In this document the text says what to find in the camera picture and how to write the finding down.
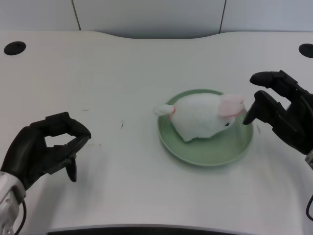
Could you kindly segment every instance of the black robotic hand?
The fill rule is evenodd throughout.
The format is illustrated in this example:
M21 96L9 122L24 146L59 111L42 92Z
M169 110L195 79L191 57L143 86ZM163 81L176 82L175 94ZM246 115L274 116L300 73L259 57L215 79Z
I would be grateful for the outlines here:
M243 124L250 124L256 118L267 122L273 132L286 144L308 155L313 149L313 94L298 85L298 82L283 71L259 72L250 82L272 88L290 102L287 110L264 91L254 94L255 101Z
M47 147L45 137L68 133L76 138L64 145ZM91 138L90 131L68 113L46 117L24 127L13 140L1 171L17 177L29 189L41 176L66 168L76 182L76 153Z

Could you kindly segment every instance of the black cable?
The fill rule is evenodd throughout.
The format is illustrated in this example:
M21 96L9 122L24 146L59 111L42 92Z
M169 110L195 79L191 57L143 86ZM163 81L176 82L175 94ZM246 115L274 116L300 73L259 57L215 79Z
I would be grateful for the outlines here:
M19 228L14 233L14 235L18 235L20 233L20 231L22 230L22 227L24 226L25 220L26 220L26 213L27 213L27 211L26 211L25 201L22 201L22 205L23 205L23 219L22 219L22 222L21 222Z
M309 210L310 210L312 201L313 201L313 195L312 195L312 197L310 198L310 200L309 200L309 202L308 202L308 205L307 205L307 208L306 208L306 210L305 210L305 214L307 215L307 217L308 217L311 221L313 221L313 217L310 215Z

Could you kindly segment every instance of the black grommet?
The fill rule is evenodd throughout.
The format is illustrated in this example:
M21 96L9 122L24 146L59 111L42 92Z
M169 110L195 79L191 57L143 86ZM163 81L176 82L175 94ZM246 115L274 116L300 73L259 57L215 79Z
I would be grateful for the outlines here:
M299 46L299 52L305 57L313 58L313 45L302 44L301 46Z
M17 55L22 53L26 48L23 42L12 42L5 46L4 53L7 55Z

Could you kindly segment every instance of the robotic hand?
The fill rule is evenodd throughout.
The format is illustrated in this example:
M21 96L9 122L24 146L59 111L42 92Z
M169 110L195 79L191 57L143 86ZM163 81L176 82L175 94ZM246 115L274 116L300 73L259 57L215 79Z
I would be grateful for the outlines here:
M248 125L256 118L267 122L273 132L286 144L307 155L305 161L313 169L313 94L301 88L298 82L283 71L259 72L250 78L257 86L272 88L280 96L287 98L291 104L288 109L264 91L254 94L255 101L246 114L243 124ZM306 214L313 196L309 200Z
M65 145L47 147L45 137L68 133L76 138ZM12 226L23 204L26 219L25 191L41 176L66 168L76 182L76 153L91 138L90 131L69 117L68 113L46 117L24 127L13 140L0 170L0 235L13 235Z

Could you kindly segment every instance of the white wall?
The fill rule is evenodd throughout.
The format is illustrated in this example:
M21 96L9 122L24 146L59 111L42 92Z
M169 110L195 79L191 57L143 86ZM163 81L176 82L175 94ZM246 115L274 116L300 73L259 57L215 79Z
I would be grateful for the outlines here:
M217 34L224 0L74 0L82 30L130 38Z
M221 32L313 31L313 0L228 0Z
M71 0L0 0L0 30L78 30Z
M217 34L225 0L73 0L82 30L131 38ZM71 0L0 0L0 30L79 30ZM228 0L221 32L313 31L313 0Z

